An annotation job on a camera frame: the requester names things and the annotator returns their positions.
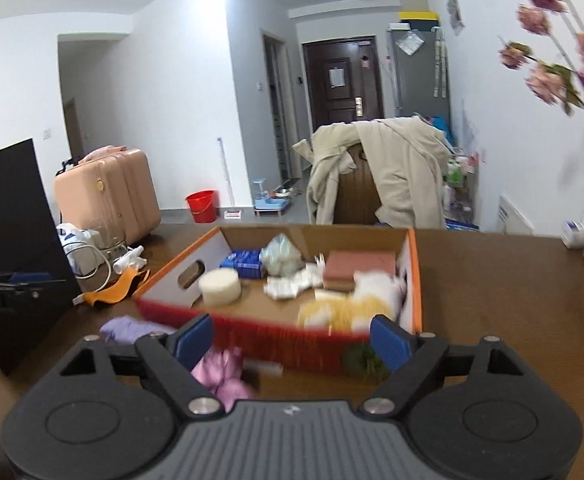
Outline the grey refrigerator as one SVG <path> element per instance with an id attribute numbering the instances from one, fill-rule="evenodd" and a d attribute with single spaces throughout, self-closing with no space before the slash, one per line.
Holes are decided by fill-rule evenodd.
<path id="1" fill-rule="evenodd" d="M 393 71 L 394 115 L 450 121 L 447 51 L 437 22 L 413 28 L 409 22 L 388 29 Z"/>

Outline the beige coat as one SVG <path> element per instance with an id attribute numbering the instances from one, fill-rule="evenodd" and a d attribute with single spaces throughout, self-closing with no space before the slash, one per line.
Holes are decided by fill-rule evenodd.
<path id="1" fill-rule="evenodd" d="M 339 180 L 355 169 L 348 149 L 360 144 L 381 205 L 374 215 L 392 228 L 446 228 L 444 175 L 452 148 L 420 116 L 335 122 L 293 151 L 310 163 L 306 205 L 311 224 L 332 224 Z"/>

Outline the orange cardboard box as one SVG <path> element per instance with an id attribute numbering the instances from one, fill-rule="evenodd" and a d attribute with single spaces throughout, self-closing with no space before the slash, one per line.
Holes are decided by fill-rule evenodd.
<path id="1" fill-rule="evenodd" d="M 211 315 L 217 348 L 290 370 L 373 375 L 372 318 L 422 329 L 416 234 L 377 226 L 228 226 L 135 292 L 149 321 Z"/>

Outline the white yellow plush toy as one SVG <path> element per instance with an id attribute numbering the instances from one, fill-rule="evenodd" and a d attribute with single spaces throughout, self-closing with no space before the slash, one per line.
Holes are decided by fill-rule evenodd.
<path id="1" fill-rule="evenodd" d="M 298 310 L 296 325 L 306 330 L 368 334 L 376 315 L 391 321 L 399 318 L 407 285 L 396 275 L 382 271 L 356 272 L 355 288 L 344 292 L 316 292 Z"/>

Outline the dried pink roses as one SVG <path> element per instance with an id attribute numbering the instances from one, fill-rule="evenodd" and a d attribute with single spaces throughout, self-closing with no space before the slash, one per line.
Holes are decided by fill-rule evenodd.
<path id="1" fill-rule="evenodd" d="M 499 61 L 508 70 L 530 71 L 525 84 L 534 96 L 565 115 L 584 113 L 584 13 L 573 0 L 525 0 L 516 19 L 528 34 L 547 39 L 556 49 L 550 60 L 524 42 L 503 41 Z"/>

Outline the brown wooden chair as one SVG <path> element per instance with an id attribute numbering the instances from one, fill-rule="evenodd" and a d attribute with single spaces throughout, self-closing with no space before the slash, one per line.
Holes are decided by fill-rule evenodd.
<path id="1" fill-rule="evenodd" d="M 362 144 L 352 146 L 347 153 L 353 159 L 355 168 L 348 174 L 340 175 L 333 223 L 373 226 L 378 223 L 376 212 L 381 207 L 381 201 L 367 156 Z"/>

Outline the lilac towel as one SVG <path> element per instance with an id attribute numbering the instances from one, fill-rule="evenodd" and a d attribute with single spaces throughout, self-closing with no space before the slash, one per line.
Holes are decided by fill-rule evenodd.
<path id="1" fill-rule="evenodd" d="M 104 323 L 99 330 L 106 341 L 114 344 L 133 344 L 137 339 L 153 333 L 170 335 L 175 333 L 173 327 L 137 320 L 131 316 L 118 316 Z"/>

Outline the yellow box on fridge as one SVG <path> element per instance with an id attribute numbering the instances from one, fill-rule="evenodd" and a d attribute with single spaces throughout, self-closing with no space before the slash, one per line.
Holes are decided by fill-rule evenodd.
<path id="1" fill-rule="evenodd" d="M 438 15 L 435 12 L 431 12 L 431 11 L 399 11 L 398 16 L 402 22 L 411 22 L 411 21 L 437 22 L 438 21 Z"/>

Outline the iridescent plastic bag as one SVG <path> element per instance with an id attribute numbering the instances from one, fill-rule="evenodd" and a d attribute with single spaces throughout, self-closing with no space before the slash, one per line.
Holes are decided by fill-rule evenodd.
<path id="1" fill-rule="evenodd" d="M 288 278 L 304 268 L 301 252 L 284 234 L 276 235 L 260 251 L 260 263 L 274 278 Z"/>

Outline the white round sponge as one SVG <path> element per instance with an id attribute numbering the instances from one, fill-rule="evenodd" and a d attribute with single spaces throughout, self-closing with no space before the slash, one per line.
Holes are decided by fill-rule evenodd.
<path id="1" fill-rule="evenodd" d="M 236 301 L 242 294 L 239 274 L 234 269 L 219 268 L 204 273 L 199 280 L 204 306 L 222 307 Z"/>

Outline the small blue stool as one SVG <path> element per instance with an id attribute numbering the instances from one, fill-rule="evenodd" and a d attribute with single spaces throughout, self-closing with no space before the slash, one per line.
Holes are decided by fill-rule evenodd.
<path id="1" fill-rule="evenodd" d="M 253 181 L 254 185 L 257 187 L 257 193 L 253 202 L 254 214 L 259 217 L 261 214 L 278 214 L 282 216 L 291 205 L 289 197 L 278 197 L 277 195 L 272 195 L 265 188 L 265 179 L 256 179 Z"/>

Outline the white tissue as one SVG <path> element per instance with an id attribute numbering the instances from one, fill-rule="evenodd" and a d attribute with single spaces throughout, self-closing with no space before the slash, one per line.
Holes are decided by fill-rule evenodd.
<path id="1" fill-rule="evenodd" d="M 288 278 L 268 278 L 263 292 L 273 300 L 290 300 L 309 289 L 324 286 L 324 268 L 326 260 L 323 255 L 315 258 L 314 263 L 306 263 L 302 270 Z"/>

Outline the white small device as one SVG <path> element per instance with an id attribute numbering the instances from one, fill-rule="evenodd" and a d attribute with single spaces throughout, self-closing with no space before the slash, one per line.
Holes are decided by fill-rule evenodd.
<path id="1" fill-rule="evenodd" d="M 567 221 L 563 225 L 562 242 L 571 250 L 584 248 L 584 219 L 580 221 Z"/>

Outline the white calendar board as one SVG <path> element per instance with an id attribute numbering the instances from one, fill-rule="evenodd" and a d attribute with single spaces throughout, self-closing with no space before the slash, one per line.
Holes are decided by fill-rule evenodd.
<path id="1" fill-rule="evenodd" d="M 533 235 L 534 228 L 507 196 L 499 197 L 497 231 L 506 235 Z"/>

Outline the purple satin scrunchie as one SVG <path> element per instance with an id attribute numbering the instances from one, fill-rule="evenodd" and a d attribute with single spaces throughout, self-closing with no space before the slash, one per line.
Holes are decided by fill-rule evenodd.
<path id="1" fill-rule="evenodd" d="M 254 396 L 252 387 L 242 379 L 243 356 L 236 347 L 208 350 L 191 374 L 216 396 L 227 412 L 237 401 L 249 400 Z"/>

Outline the blue tissue pack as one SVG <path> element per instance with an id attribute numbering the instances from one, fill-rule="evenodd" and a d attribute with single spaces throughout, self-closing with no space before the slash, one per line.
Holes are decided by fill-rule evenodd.
<path id="1" fill-rule="evenodd" d="M 234 250 L 219 266 L 235 270 L 242 280 L 262 280 L 265 276 L 259 250 Z"/>

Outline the red bucket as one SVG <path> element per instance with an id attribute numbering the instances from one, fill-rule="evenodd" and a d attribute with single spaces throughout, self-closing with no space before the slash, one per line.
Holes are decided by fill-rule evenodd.
<path id="1" fill-rule="evenodd" d="M 200 224 L 213 223 L 217 219 L 217 193 L 204 190 L 186 197 L 193 221 Z"/>

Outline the dark entrance door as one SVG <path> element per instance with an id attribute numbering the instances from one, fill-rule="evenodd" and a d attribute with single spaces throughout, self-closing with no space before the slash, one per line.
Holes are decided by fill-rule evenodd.
<path id="1" fill-rule="evenodd" d="M 380 63 L 373 37 L 303 44 L 314 129 L 384 116 Z"/>

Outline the pink suitcase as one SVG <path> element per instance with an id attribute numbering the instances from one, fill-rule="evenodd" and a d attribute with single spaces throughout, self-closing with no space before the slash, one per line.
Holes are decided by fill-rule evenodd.
<path id="1" fill-rule="evenodd" d="M 79 229 L 114 229 L 135 244 L 161 222 L 146 154 L 136 148 L 104 146 L 54 178 L 62 219 Z"/>

